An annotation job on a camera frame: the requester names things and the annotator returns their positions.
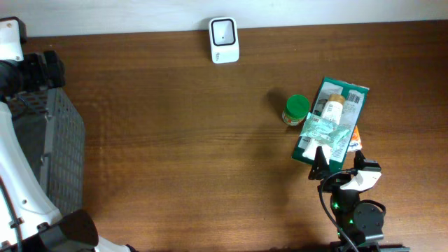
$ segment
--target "black motor joint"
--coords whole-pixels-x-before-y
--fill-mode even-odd
[[[1,60],[0,97],[63,87],[64,73],[64,64],[55,51],[30,53],[20,62]]]

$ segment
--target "wooden table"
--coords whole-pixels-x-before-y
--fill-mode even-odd
[[[262,251],[337,240],[291,159],[287,97],[324,76],[370,88],[363,152],[383,176],[385,244],[448,244],[448,22],[241,29],[215,65],[207,31],[32,38],[56,50],[87,130],[84,207],[102,236],[140,251]],[[348,155],[345,167],[352,166]]]

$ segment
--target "white bottle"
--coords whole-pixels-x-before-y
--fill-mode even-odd
[[[321,117],[326,120],[330,120],[337,125],[341,120],[342,109],[344,108],[345,98],[340,94],[331,94],[328,99],[325,107],[323,107],[323,111]],[[331,147],[329,145],[322,143],[321,141],[317,141],[315,139],[311,139],[308,143],[308,146],[305,148],[303,152],[303,156],[305,158],[309,158],[310,160],[314,160],[316,156],[317,147],[322,146],[323,154],[325,155],[325,159],[327,160],[327,164],[330,164],[330,156],[331,156]]]

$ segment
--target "gray plastic basket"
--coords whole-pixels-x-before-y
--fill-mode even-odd
[[[20,96],[29,107],[14,129],[42,190],[63,215],[82,208],[83,119],[61,88]],[[13,115],[26,108],[17,99],[9,107]]]

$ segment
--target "small jar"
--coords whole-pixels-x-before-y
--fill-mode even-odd
[[[307,117],[309,111],[309,101],[306,97],[294,94],[289,97],[286,107],[281,117],[283,121],[290,126],[297,126]]]

